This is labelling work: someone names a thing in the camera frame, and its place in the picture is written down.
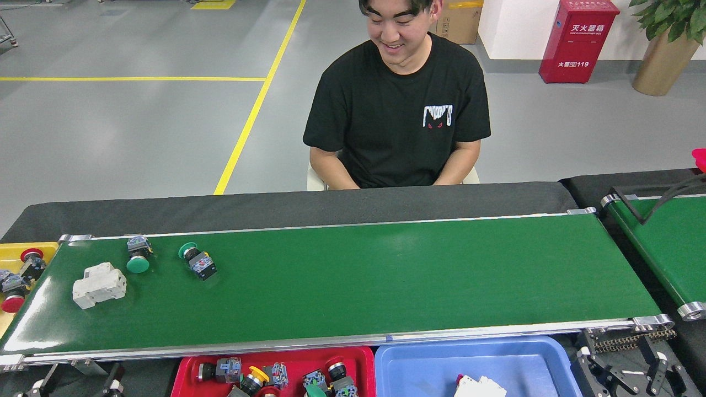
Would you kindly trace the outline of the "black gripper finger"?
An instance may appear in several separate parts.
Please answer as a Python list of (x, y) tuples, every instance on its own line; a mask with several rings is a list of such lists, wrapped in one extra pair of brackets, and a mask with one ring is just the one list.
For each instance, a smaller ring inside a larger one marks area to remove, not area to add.
[(571, 371), (584, 396), (628, 396), (629, 384), (624, 382), (620, 367), (609, 364), (603, 355), (620, 348), (584, 345), (576, 352)]
[(646, 363), (650, 365), (646, 375), (646, 392), (653, 396), (668, 396), (668, 390), (671, 389), (673, 396), (687, 396), (684, 368), (668, 359), (647, 335), (641, 336), (637, 344)]
[(58, 365), (58, 363), (53, 364), (45, 377), (34, 382), (29, 390), (15, 393), (15, 396), (50, 396), (56, 387), (55, 374)]
[(124, 373), (121, 362), (114, 364), (104, 382), (101, 396), (124, 396), (124, 385), (121, 382)]

